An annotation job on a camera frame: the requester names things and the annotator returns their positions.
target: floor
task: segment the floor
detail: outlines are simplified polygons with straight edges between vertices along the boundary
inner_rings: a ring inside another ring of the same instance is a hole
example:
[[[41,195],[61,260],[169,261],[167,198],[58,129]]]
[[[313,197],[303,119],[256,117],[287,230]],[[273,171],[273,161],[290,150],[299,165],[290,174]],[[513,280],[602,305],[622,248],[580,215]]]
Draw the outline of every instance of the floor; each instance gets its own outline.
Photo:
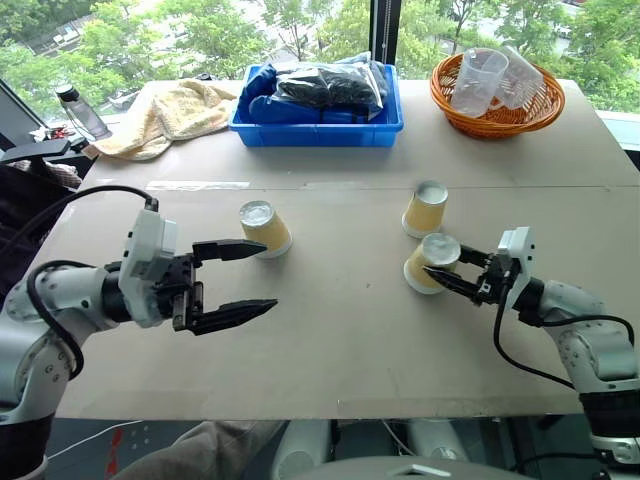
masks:
[[[538,426],[539,417],[511,419],[474,418],[454,420],[472,462],[509,468],[521,458],[547,452],[590,452],[588,425],[583,415],[562,417],[548,430]],[[394,420],[400,425],[403,420]],[[47,454],[64,448],[121,422],[56,419]],[[70,478],[106,479],[136,459],[170,445],[197,422],[143,421],[114,428],[50,460],[48,480]],[[365,420],[343,424],[336,446],[337,460],[359,456],[390,455],[396,447],[381,422]],[[281,433],[251,462],[244,480],[267,480]],[[528,465],[532,478],[583,480],[599,470],[595,460],[547,459]]]

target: person's leg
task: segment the person's leg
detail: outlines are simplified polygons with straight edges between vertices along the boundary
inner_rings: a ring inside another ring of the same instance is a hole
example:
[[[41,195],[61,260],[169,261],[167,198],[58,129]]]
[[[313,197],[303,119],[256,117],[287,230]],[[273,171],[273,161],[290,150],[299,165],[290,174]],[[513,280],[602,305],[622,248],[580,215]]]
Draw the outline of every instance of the person's leg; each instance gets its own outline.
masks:
[[[234,480],[281,425],[279,421],[202,422],[113,480]]]

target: table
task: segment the table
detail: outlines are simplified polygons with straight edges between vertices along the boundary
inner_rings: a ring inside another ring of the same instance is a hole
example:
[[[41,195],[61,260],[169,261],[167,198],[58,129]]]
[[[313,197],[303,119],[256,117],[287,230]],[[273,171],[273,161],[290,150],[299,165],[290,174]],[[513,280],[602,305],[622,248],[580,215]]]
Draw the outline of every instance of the table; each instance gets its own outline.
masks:
[[[252,199],[274,204],[294,243],[279,259],[209,262],[198,271],[209,309],[280,299],[243,327],[194,337],[169,324],[125,324],[90,337],[85,371],[68,386],[58,414],[266,419],[579,411],[572,392],[498,356],[491,343],[495,307],[477,308],[452,293],[425,297],[402,276],[417,240],[404,234],[400,217],[413,186],[434,178],[450,188],[444,231],[493,251],[503,230],[531,225],[536,276],[582,285],[639,325],[638,172],[577,86],[564,86],[567,105],[553,125],[499,142],[458,133],[431,101],[427,82],[402,81],[405,130],[392,149],[247,149],[235,133],[223,132],[175,145],[152,162],[98,160],[84,186],[152,190],[162,215],[178,223],[179,251],[193,241],[240,238],[237,211]],[[141,206],[123,193],[75,202],[36,263],[118,259]],[[564,375],[552,341],[513,312],[503,343],[520,361]]]

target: orange basket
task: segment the orange basket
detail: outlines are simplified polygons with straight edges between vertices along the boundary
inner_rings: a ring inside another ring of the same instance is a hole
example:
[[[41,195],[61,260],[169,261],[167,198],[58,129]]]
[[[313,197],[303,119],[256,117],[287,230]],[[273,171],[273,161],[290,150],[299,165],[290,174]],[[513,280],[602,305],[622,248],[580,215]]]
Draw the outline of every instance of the orange basket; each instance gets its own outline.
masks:
[[[449,102],[462,63],[462,54],[445,58],[431,74],[431,96],[455,128],[475,138],[507,138],[539,130],[551,124],[564,108],[564,92],[553,76],[534,65],[544,76],[544,83],[524,107],[488,110],[478,118],[454,110]]]

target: upside-down paper cup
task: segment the upside-down paper cup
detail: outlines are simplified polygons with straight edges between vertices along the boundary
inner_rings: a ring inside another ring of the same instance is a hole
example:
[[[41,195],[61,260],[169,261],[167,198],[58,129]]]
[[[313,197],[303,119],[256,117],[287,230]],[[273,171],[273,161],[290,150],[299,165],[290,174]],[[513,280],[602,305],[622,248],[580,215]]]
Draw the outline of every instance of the upside-down paper cup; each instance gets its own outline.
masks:
[[[453,271],[459,258],[460,243],[455,238],[444,233],[430,233],[422,239],[418,248],[404,263],[404,278],[420,293],[439,293],[444,287],[431,278],[422,267],[439,267]]]
[[[291,232],[269,202],[245,203],[240,208],[240,223],[248,240],[267,246],[266,251],[255,255],[258,258],[279,257],[291,247]]]
[[[404,231],[415,238],[424,238],[429,233],[437,232],[448,197],[447,187],[436,181],[427,180],[418,185],[402,215]]]

